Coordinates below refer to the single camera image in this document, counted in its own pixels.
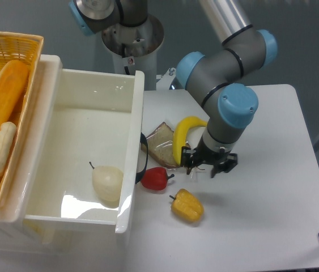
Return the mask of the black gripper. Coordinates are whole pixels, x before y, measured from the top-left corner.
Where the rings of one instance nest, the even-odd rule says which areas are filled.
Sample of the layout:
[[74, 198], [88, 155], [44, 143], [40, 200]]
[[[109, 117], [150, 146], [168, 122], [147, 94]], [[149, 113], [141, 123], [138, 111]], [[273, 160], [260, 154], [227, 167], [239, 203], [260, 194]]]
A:
[[181, 166], [186, 168], [186, 174], [189, 175], [192, 169], [202, 164], [211, 165], [211, 178], [218, 173], [228, 173], [238, 164], [238, 156], [231, 153], [231, 150], [224, 145], [215, 146], [215, 150], [210, 149], [200, 141], [195, 149], [183, 147], [181, 153]]

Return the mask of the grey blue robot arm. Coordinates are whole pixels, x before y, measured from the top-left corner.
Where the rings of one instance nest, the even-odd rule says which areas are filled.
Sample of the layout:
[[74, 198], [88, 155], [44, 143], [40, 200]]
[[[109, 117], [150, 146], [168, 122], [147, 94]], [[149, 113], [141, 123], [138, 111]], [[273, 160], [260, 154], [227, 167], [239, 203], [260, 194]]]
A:
[[[202, 1], [222, 51], [212, 57], [187, 54], [177, 65], [176, 79], [209, 116], [196, 148], [186, 146], [187, 130], [173, 136], [173, 156], [187, 171], [202, 164], [211, 175], [237, 165], [232, 149], [258, 108], [254, 91], [239, 80], [275, 60], [278, 46], [266, 30], [253, 28], [238, 1]], [[118, 74], [145, 74], [156, 84], [156, 52], [164, 40], [161, 22], [148, 13], [146, 1], [71, 1], [70, 11], [81, 31], [101, 33]]]

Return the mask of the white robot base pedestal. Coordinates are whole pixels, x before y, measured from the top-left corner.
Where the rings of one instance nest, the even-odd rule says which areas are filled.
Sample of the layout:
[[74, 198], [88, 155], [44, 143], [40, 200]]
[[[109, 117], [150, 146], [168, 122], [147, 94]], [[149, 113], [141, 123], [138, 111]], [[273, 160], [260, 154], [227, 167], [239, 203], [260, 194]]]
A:
[[101, 38], [111, 54], [116, 74], [144, 73], [144, 89], [156, 90], [157, 53], [164, 42], [164, 28], [153, 15], [136, 27], [115, 24], [101, 32]]

